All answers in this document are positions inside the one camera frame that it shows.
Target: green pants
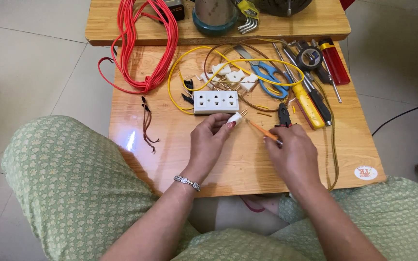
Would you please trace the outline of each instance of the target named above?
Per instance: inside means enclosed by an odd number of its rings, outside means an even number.
[[[157,200],[117,145],[66,116],[38,118],[17,130],[2,167],[50,260],[97,260]],[[332,195],[386,258],[418,260],[417,183],[388,177],[384,183],[336,189]],[[296,259],[324,260],[297,203],[282,197],[279,213],[291,225],[270,237],[235,229],[199,234],[188,223],[177,258],[195,260],[209,247],[206,260],[275,260],[295,251],[300,253]],[[257,242],[257,247],[246,241]]]

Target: coiled red wire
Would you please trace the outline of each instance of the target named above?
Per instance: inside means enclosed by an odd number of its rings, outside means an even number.
[[[135,4],[135,2],[136,0],[120,1],[119,10],[117,12],[117,26],[119,27],[120,35],[114,40],[114,42],[111,45],[112,58],[101,58],[101,60],[99,60],[99,62],[97,63],[97,68],[104,80],[106,80],[110,85],[121,90],[122,92],[139,94],[147,93],[150,90],[155,89],[164,80],[164,77],[167,74],[167,70],[171,65],[172,58],[177,48],[178,26],[177,21],[175,21],[175,17],[172,15],[170,9],[167,7],[163,0],[148,0],[146,3],[143,3],[143,5],[140,7],[140,9],[138,9],[136,14],[133,15],[133,5]],[[143,9],[148,4],[152,6],[152,8],[157,12],[159,17],[147,13],[142,13]],[[162,9],[164,14],[167,16],[168,22],[161,15],[159,8]],[[147,75],[144,81],[142,82],[132,79],[130,77],[128,68],[130,56],[133,52],[133,48],[135,47],[136,41],[135,23],[140,15],[144,15],[163,22],[168,37],[167,46],[164,54],[161,57],[161,60],[157,64],[153,73],[150,76]],[[120,52],[119,60],[117,60],[114,56],[114,45],[119,39],[122,39],[122,51]],[[99,67],[101,62],[103,62],[104,60],[109,60],[110,62],[114,61],[120,73],[124,77],[124,80],[131,86],[135,87],[138,91],[125,90],[106,79],[106,77],[101,72],[101,68]]]

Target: painted fingernail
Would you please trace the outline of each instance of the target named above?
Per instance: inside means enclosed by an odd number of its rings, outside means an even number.
[[[229,123],[229,129],[231,129],[231,128],[235,127],[235,125],[236,125],[236,121],[232,121],[232,122],[230,122],[230,123]]]

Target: sticker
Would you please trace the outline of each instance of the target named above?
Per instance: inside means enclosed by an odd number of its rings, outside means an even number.
[[[379,174],[376,169],[370,166],[360,166],[354,170],[356,177],[363,180],[375,179]]]

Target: scissors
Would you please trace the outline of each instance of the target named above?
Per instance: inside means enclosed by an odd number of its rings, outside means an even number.
[[[235,49],[235,51],[237,51],[242,57],[244,57],[245,59],[252,59],[253,57],[241,46],[241,45],[236,45],[235,47],[233,47],[233,49]],[[282,72],[278,71],[277,68],[270,66],[262,61],[250,61],[249,63],[251,63],[251,69],[254,71],[254,74],[261,76],[267,80],[276,82],[276,83],[281,83],[275,76],[275,73],[280,73],[282,74]],[[266,70],[267,74],[264,74],[261,72],[261,70],[259,69],[263,68],[264,70]],[[276,85],[276,84],[272,84],[277,91],[280,92],[280,95],[275,95],[274,93],[270,92],[267,87],[265,87],[264,85],[264,81],[259,80],[259,83],[261,84],[262,89],[264,90],[264,92],[266,92],[267,94],[269,94],[270,96],[272,96],[273,98],[277,98],[277,99],[283,99],[288,95],[288,88],[289,86],[280,86],[280,85]]]

